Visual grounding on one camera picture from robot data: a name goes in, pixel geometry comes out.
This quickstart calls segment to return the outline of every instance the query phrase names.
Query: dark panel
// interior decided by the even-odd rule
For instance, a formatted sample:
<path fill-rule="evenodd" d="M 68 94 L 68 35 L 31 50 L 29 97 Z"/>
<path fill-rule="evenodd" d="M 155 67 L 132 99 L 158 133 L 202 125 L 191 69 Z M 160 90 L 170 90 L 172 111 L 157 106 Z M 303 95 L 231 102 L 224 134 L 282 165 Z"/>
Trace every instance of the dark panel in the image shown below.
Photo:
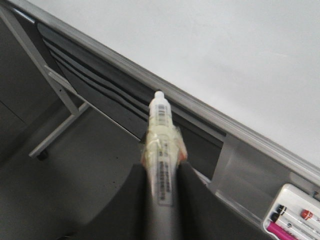
<path fill-rule="evenodd" d="M 177 182 L 185 240 L 272 239 L 219 201 L 188 162 L 180 164 Z"/>
<path fill-rule="evenodd" d="M 0 30 L 0 101 L 30 124 L 57 96 L 2 20 Z"/>
<path fill-rule="evenodd" d="M 60 68 L 69 82 L 83 98 L 97 106 L 102 112 L 106 113 L 110 118 L 121 124 L 138 138 L 141 138 L 144 135 L 147 129 L 146 120 L 134 114 L 132 111 L 126 110 L 118 102 L 96 91 L 94 88 L 88 87 L 84 81 L 80 80 L 62 65 L 60 65 Z"/>
<path fill-rule="evenodd" d="M 0 102 L 0 152 L 25 128 L 26 124 Z"/>
<path fill-rule="evenodd" d="M 148 106 L 141 103 L 131 95 L 127 94 L 125 90 L 117 87 L 107 79 L 98 76 L 94 72 L 78 64 L 76 61 L 72 60 L 56 48 L 54 48 L 52 56 L 57 61 L 57 63 L 60 64 L 60 66 L 63 66 L 64 69 L 67 69 L 69 72 L 76 75 L 80 81 L 85 82 L 88 88 L 93 88 L 106 97 L 115 100 L 124 108 L 136 113 L 144 120 L 148 119 Z"/>
<path fill-rule="evenodd" d="M 211 180 L 220 156 L 221 148 L 201 136 L 194 134 L 188 128 L 181 126 L 180 129 L 188 151 L 188 161 L 196 170 Z"/>
<path fill-rule="evenodd" d="M 38 29 L 47 42 L 63 51 L 64 54 L 68 55 L 84 68 L 95 73 L 102 79 L 111 82 L 141 103 L 148 105 L 153 99 L 153 89 L 150 89 L 133 77 L 122 72 L 104 59 L 99 58 L 82 46 L 75 44 L 41 23 L 38 24 Z"/>

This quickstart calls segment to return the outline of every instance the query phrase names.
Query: gray floor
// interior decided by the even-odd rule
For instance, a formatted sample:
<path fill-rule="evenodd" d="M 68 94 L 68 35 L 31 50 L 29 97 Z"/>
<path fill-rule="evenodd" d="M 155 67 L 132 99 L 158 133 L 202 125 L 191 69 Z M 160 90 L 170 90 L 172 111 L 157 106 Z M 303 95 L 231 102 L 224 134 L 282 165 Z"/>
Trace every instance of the gray floor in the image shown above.
<path fill-rule="evenodd" d="M 64 115 L 58 112 L 39 126 L 2 164 L 0 239 L 55 240 L 76 231 L 100 212 L 139 161 L 137 140 L 92 109 L 48 148 L 48 159 L 29 158 Z"/>

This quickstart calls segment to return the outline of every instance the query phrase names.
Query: marker tray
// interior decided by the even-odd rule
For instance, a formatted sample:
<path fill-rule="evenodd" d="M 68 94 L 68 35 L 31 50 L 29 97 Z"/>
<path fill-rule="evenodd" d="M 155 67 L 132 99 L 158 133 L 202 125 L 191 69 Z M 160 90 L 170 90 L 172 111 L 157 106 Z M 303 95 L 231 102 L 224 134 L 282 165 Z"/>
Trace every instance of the marker tray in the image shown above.
<path fill-rule="evenodd" d="M 307 209 L 311 211 L 314 215 L 320 216 L 320 202 L 301 191 L 297 187 L 292 184 L 285 184 L 282 186 L 281 190 L 278 192 L 277 196 L 273 200 L 273 203 L 264 217 L 262 222 L 263 229 L 270 235 L 274 237 L 274 239 L 280 240 L 276 235 L 267 230 L 267 227 L 271 221 L 270 216 L 272 213 L 277 211 L 279 205 L 284 205 L 288 209 L 290 209 L 293 213 L 300 216 L 300 213 L 303 209 Z"/>

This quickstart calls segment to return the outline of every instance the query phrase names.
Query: whiteboard marker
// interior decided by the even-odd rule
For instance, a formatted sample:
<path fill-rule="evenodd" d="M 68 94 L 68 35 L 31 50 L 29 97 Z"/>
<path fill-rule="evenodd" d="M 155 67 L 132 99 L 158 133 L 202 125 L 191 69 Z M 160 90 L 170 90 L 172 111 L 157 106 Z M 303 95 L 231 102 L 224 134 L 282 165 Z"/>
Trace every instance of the whiteboard marker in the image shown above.
<path fill-rule="evenodd" d="M 279 205 L 276 209 L 276 212 L 286 218 L 289 222 L 292 222 L 294 225 L 299 227 L 301 230 L 305 231 L 313 238 L 320 240 L 320 233 L 309 226 L 306 220 L 303 220 L 300 216 L 292 212 L 286 206 Z"/>
<path fill-rule="evenodd" d="M 316 230 L 320 231 L 320 218 L 314 215 L 309 210 L 302 210 L 301 217 L 307 221 L 308 224 L 312 225 Z"/>
<path fill-rule="evenodd" d="M 149 105 L 142 163 L 147 172 L 145 239 L 182 239 L 176 171 L 187 157 L 182 136 L 173 124 L 171 106 L 162 91 Z"/>
<path fill-rule="evenodd" d="M 281 227 L 279 227 L 272 221 L 269 223 L 269 226 L 266 229 L 270 233 L 276 235 L 280 240 L 297 240 L 294 236 L 287 233 L 285 230 L 283 230 Z"/>
<path fill-rule="evenodd" d="M 279 213 L 274 212 L 271 215 L 271 220 L 298 240 L 315 240 L 315 238 L 303 232 L 298 227 L 294 226 L 290 221 L 281 216 Z"/>

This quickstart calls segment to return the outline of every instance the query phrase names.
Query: barcode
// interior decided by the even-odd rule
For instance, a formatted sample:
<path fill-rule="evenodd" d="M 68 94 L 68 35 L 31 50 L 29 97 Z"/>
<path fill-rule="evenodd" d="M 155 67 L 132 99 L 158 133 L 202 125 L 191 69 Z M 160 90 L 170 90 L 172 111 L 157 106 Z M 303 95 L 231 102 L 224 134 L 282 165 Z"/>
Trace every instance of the barcode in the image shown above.
<path fill-rule="evenodd" d="M 163 206 L 172 205 L 172 182 L 170 175 L 169 146 L 166 141 L 158 148 L 157 156 L 157 181 L 158 181 L 158 204 Z"/>
<path fill-rule="evenodd" d="M 157 123 L 158 125 L 167 125 L 166 112 L 167 107 L 165 105 L 158 105 Z"/>

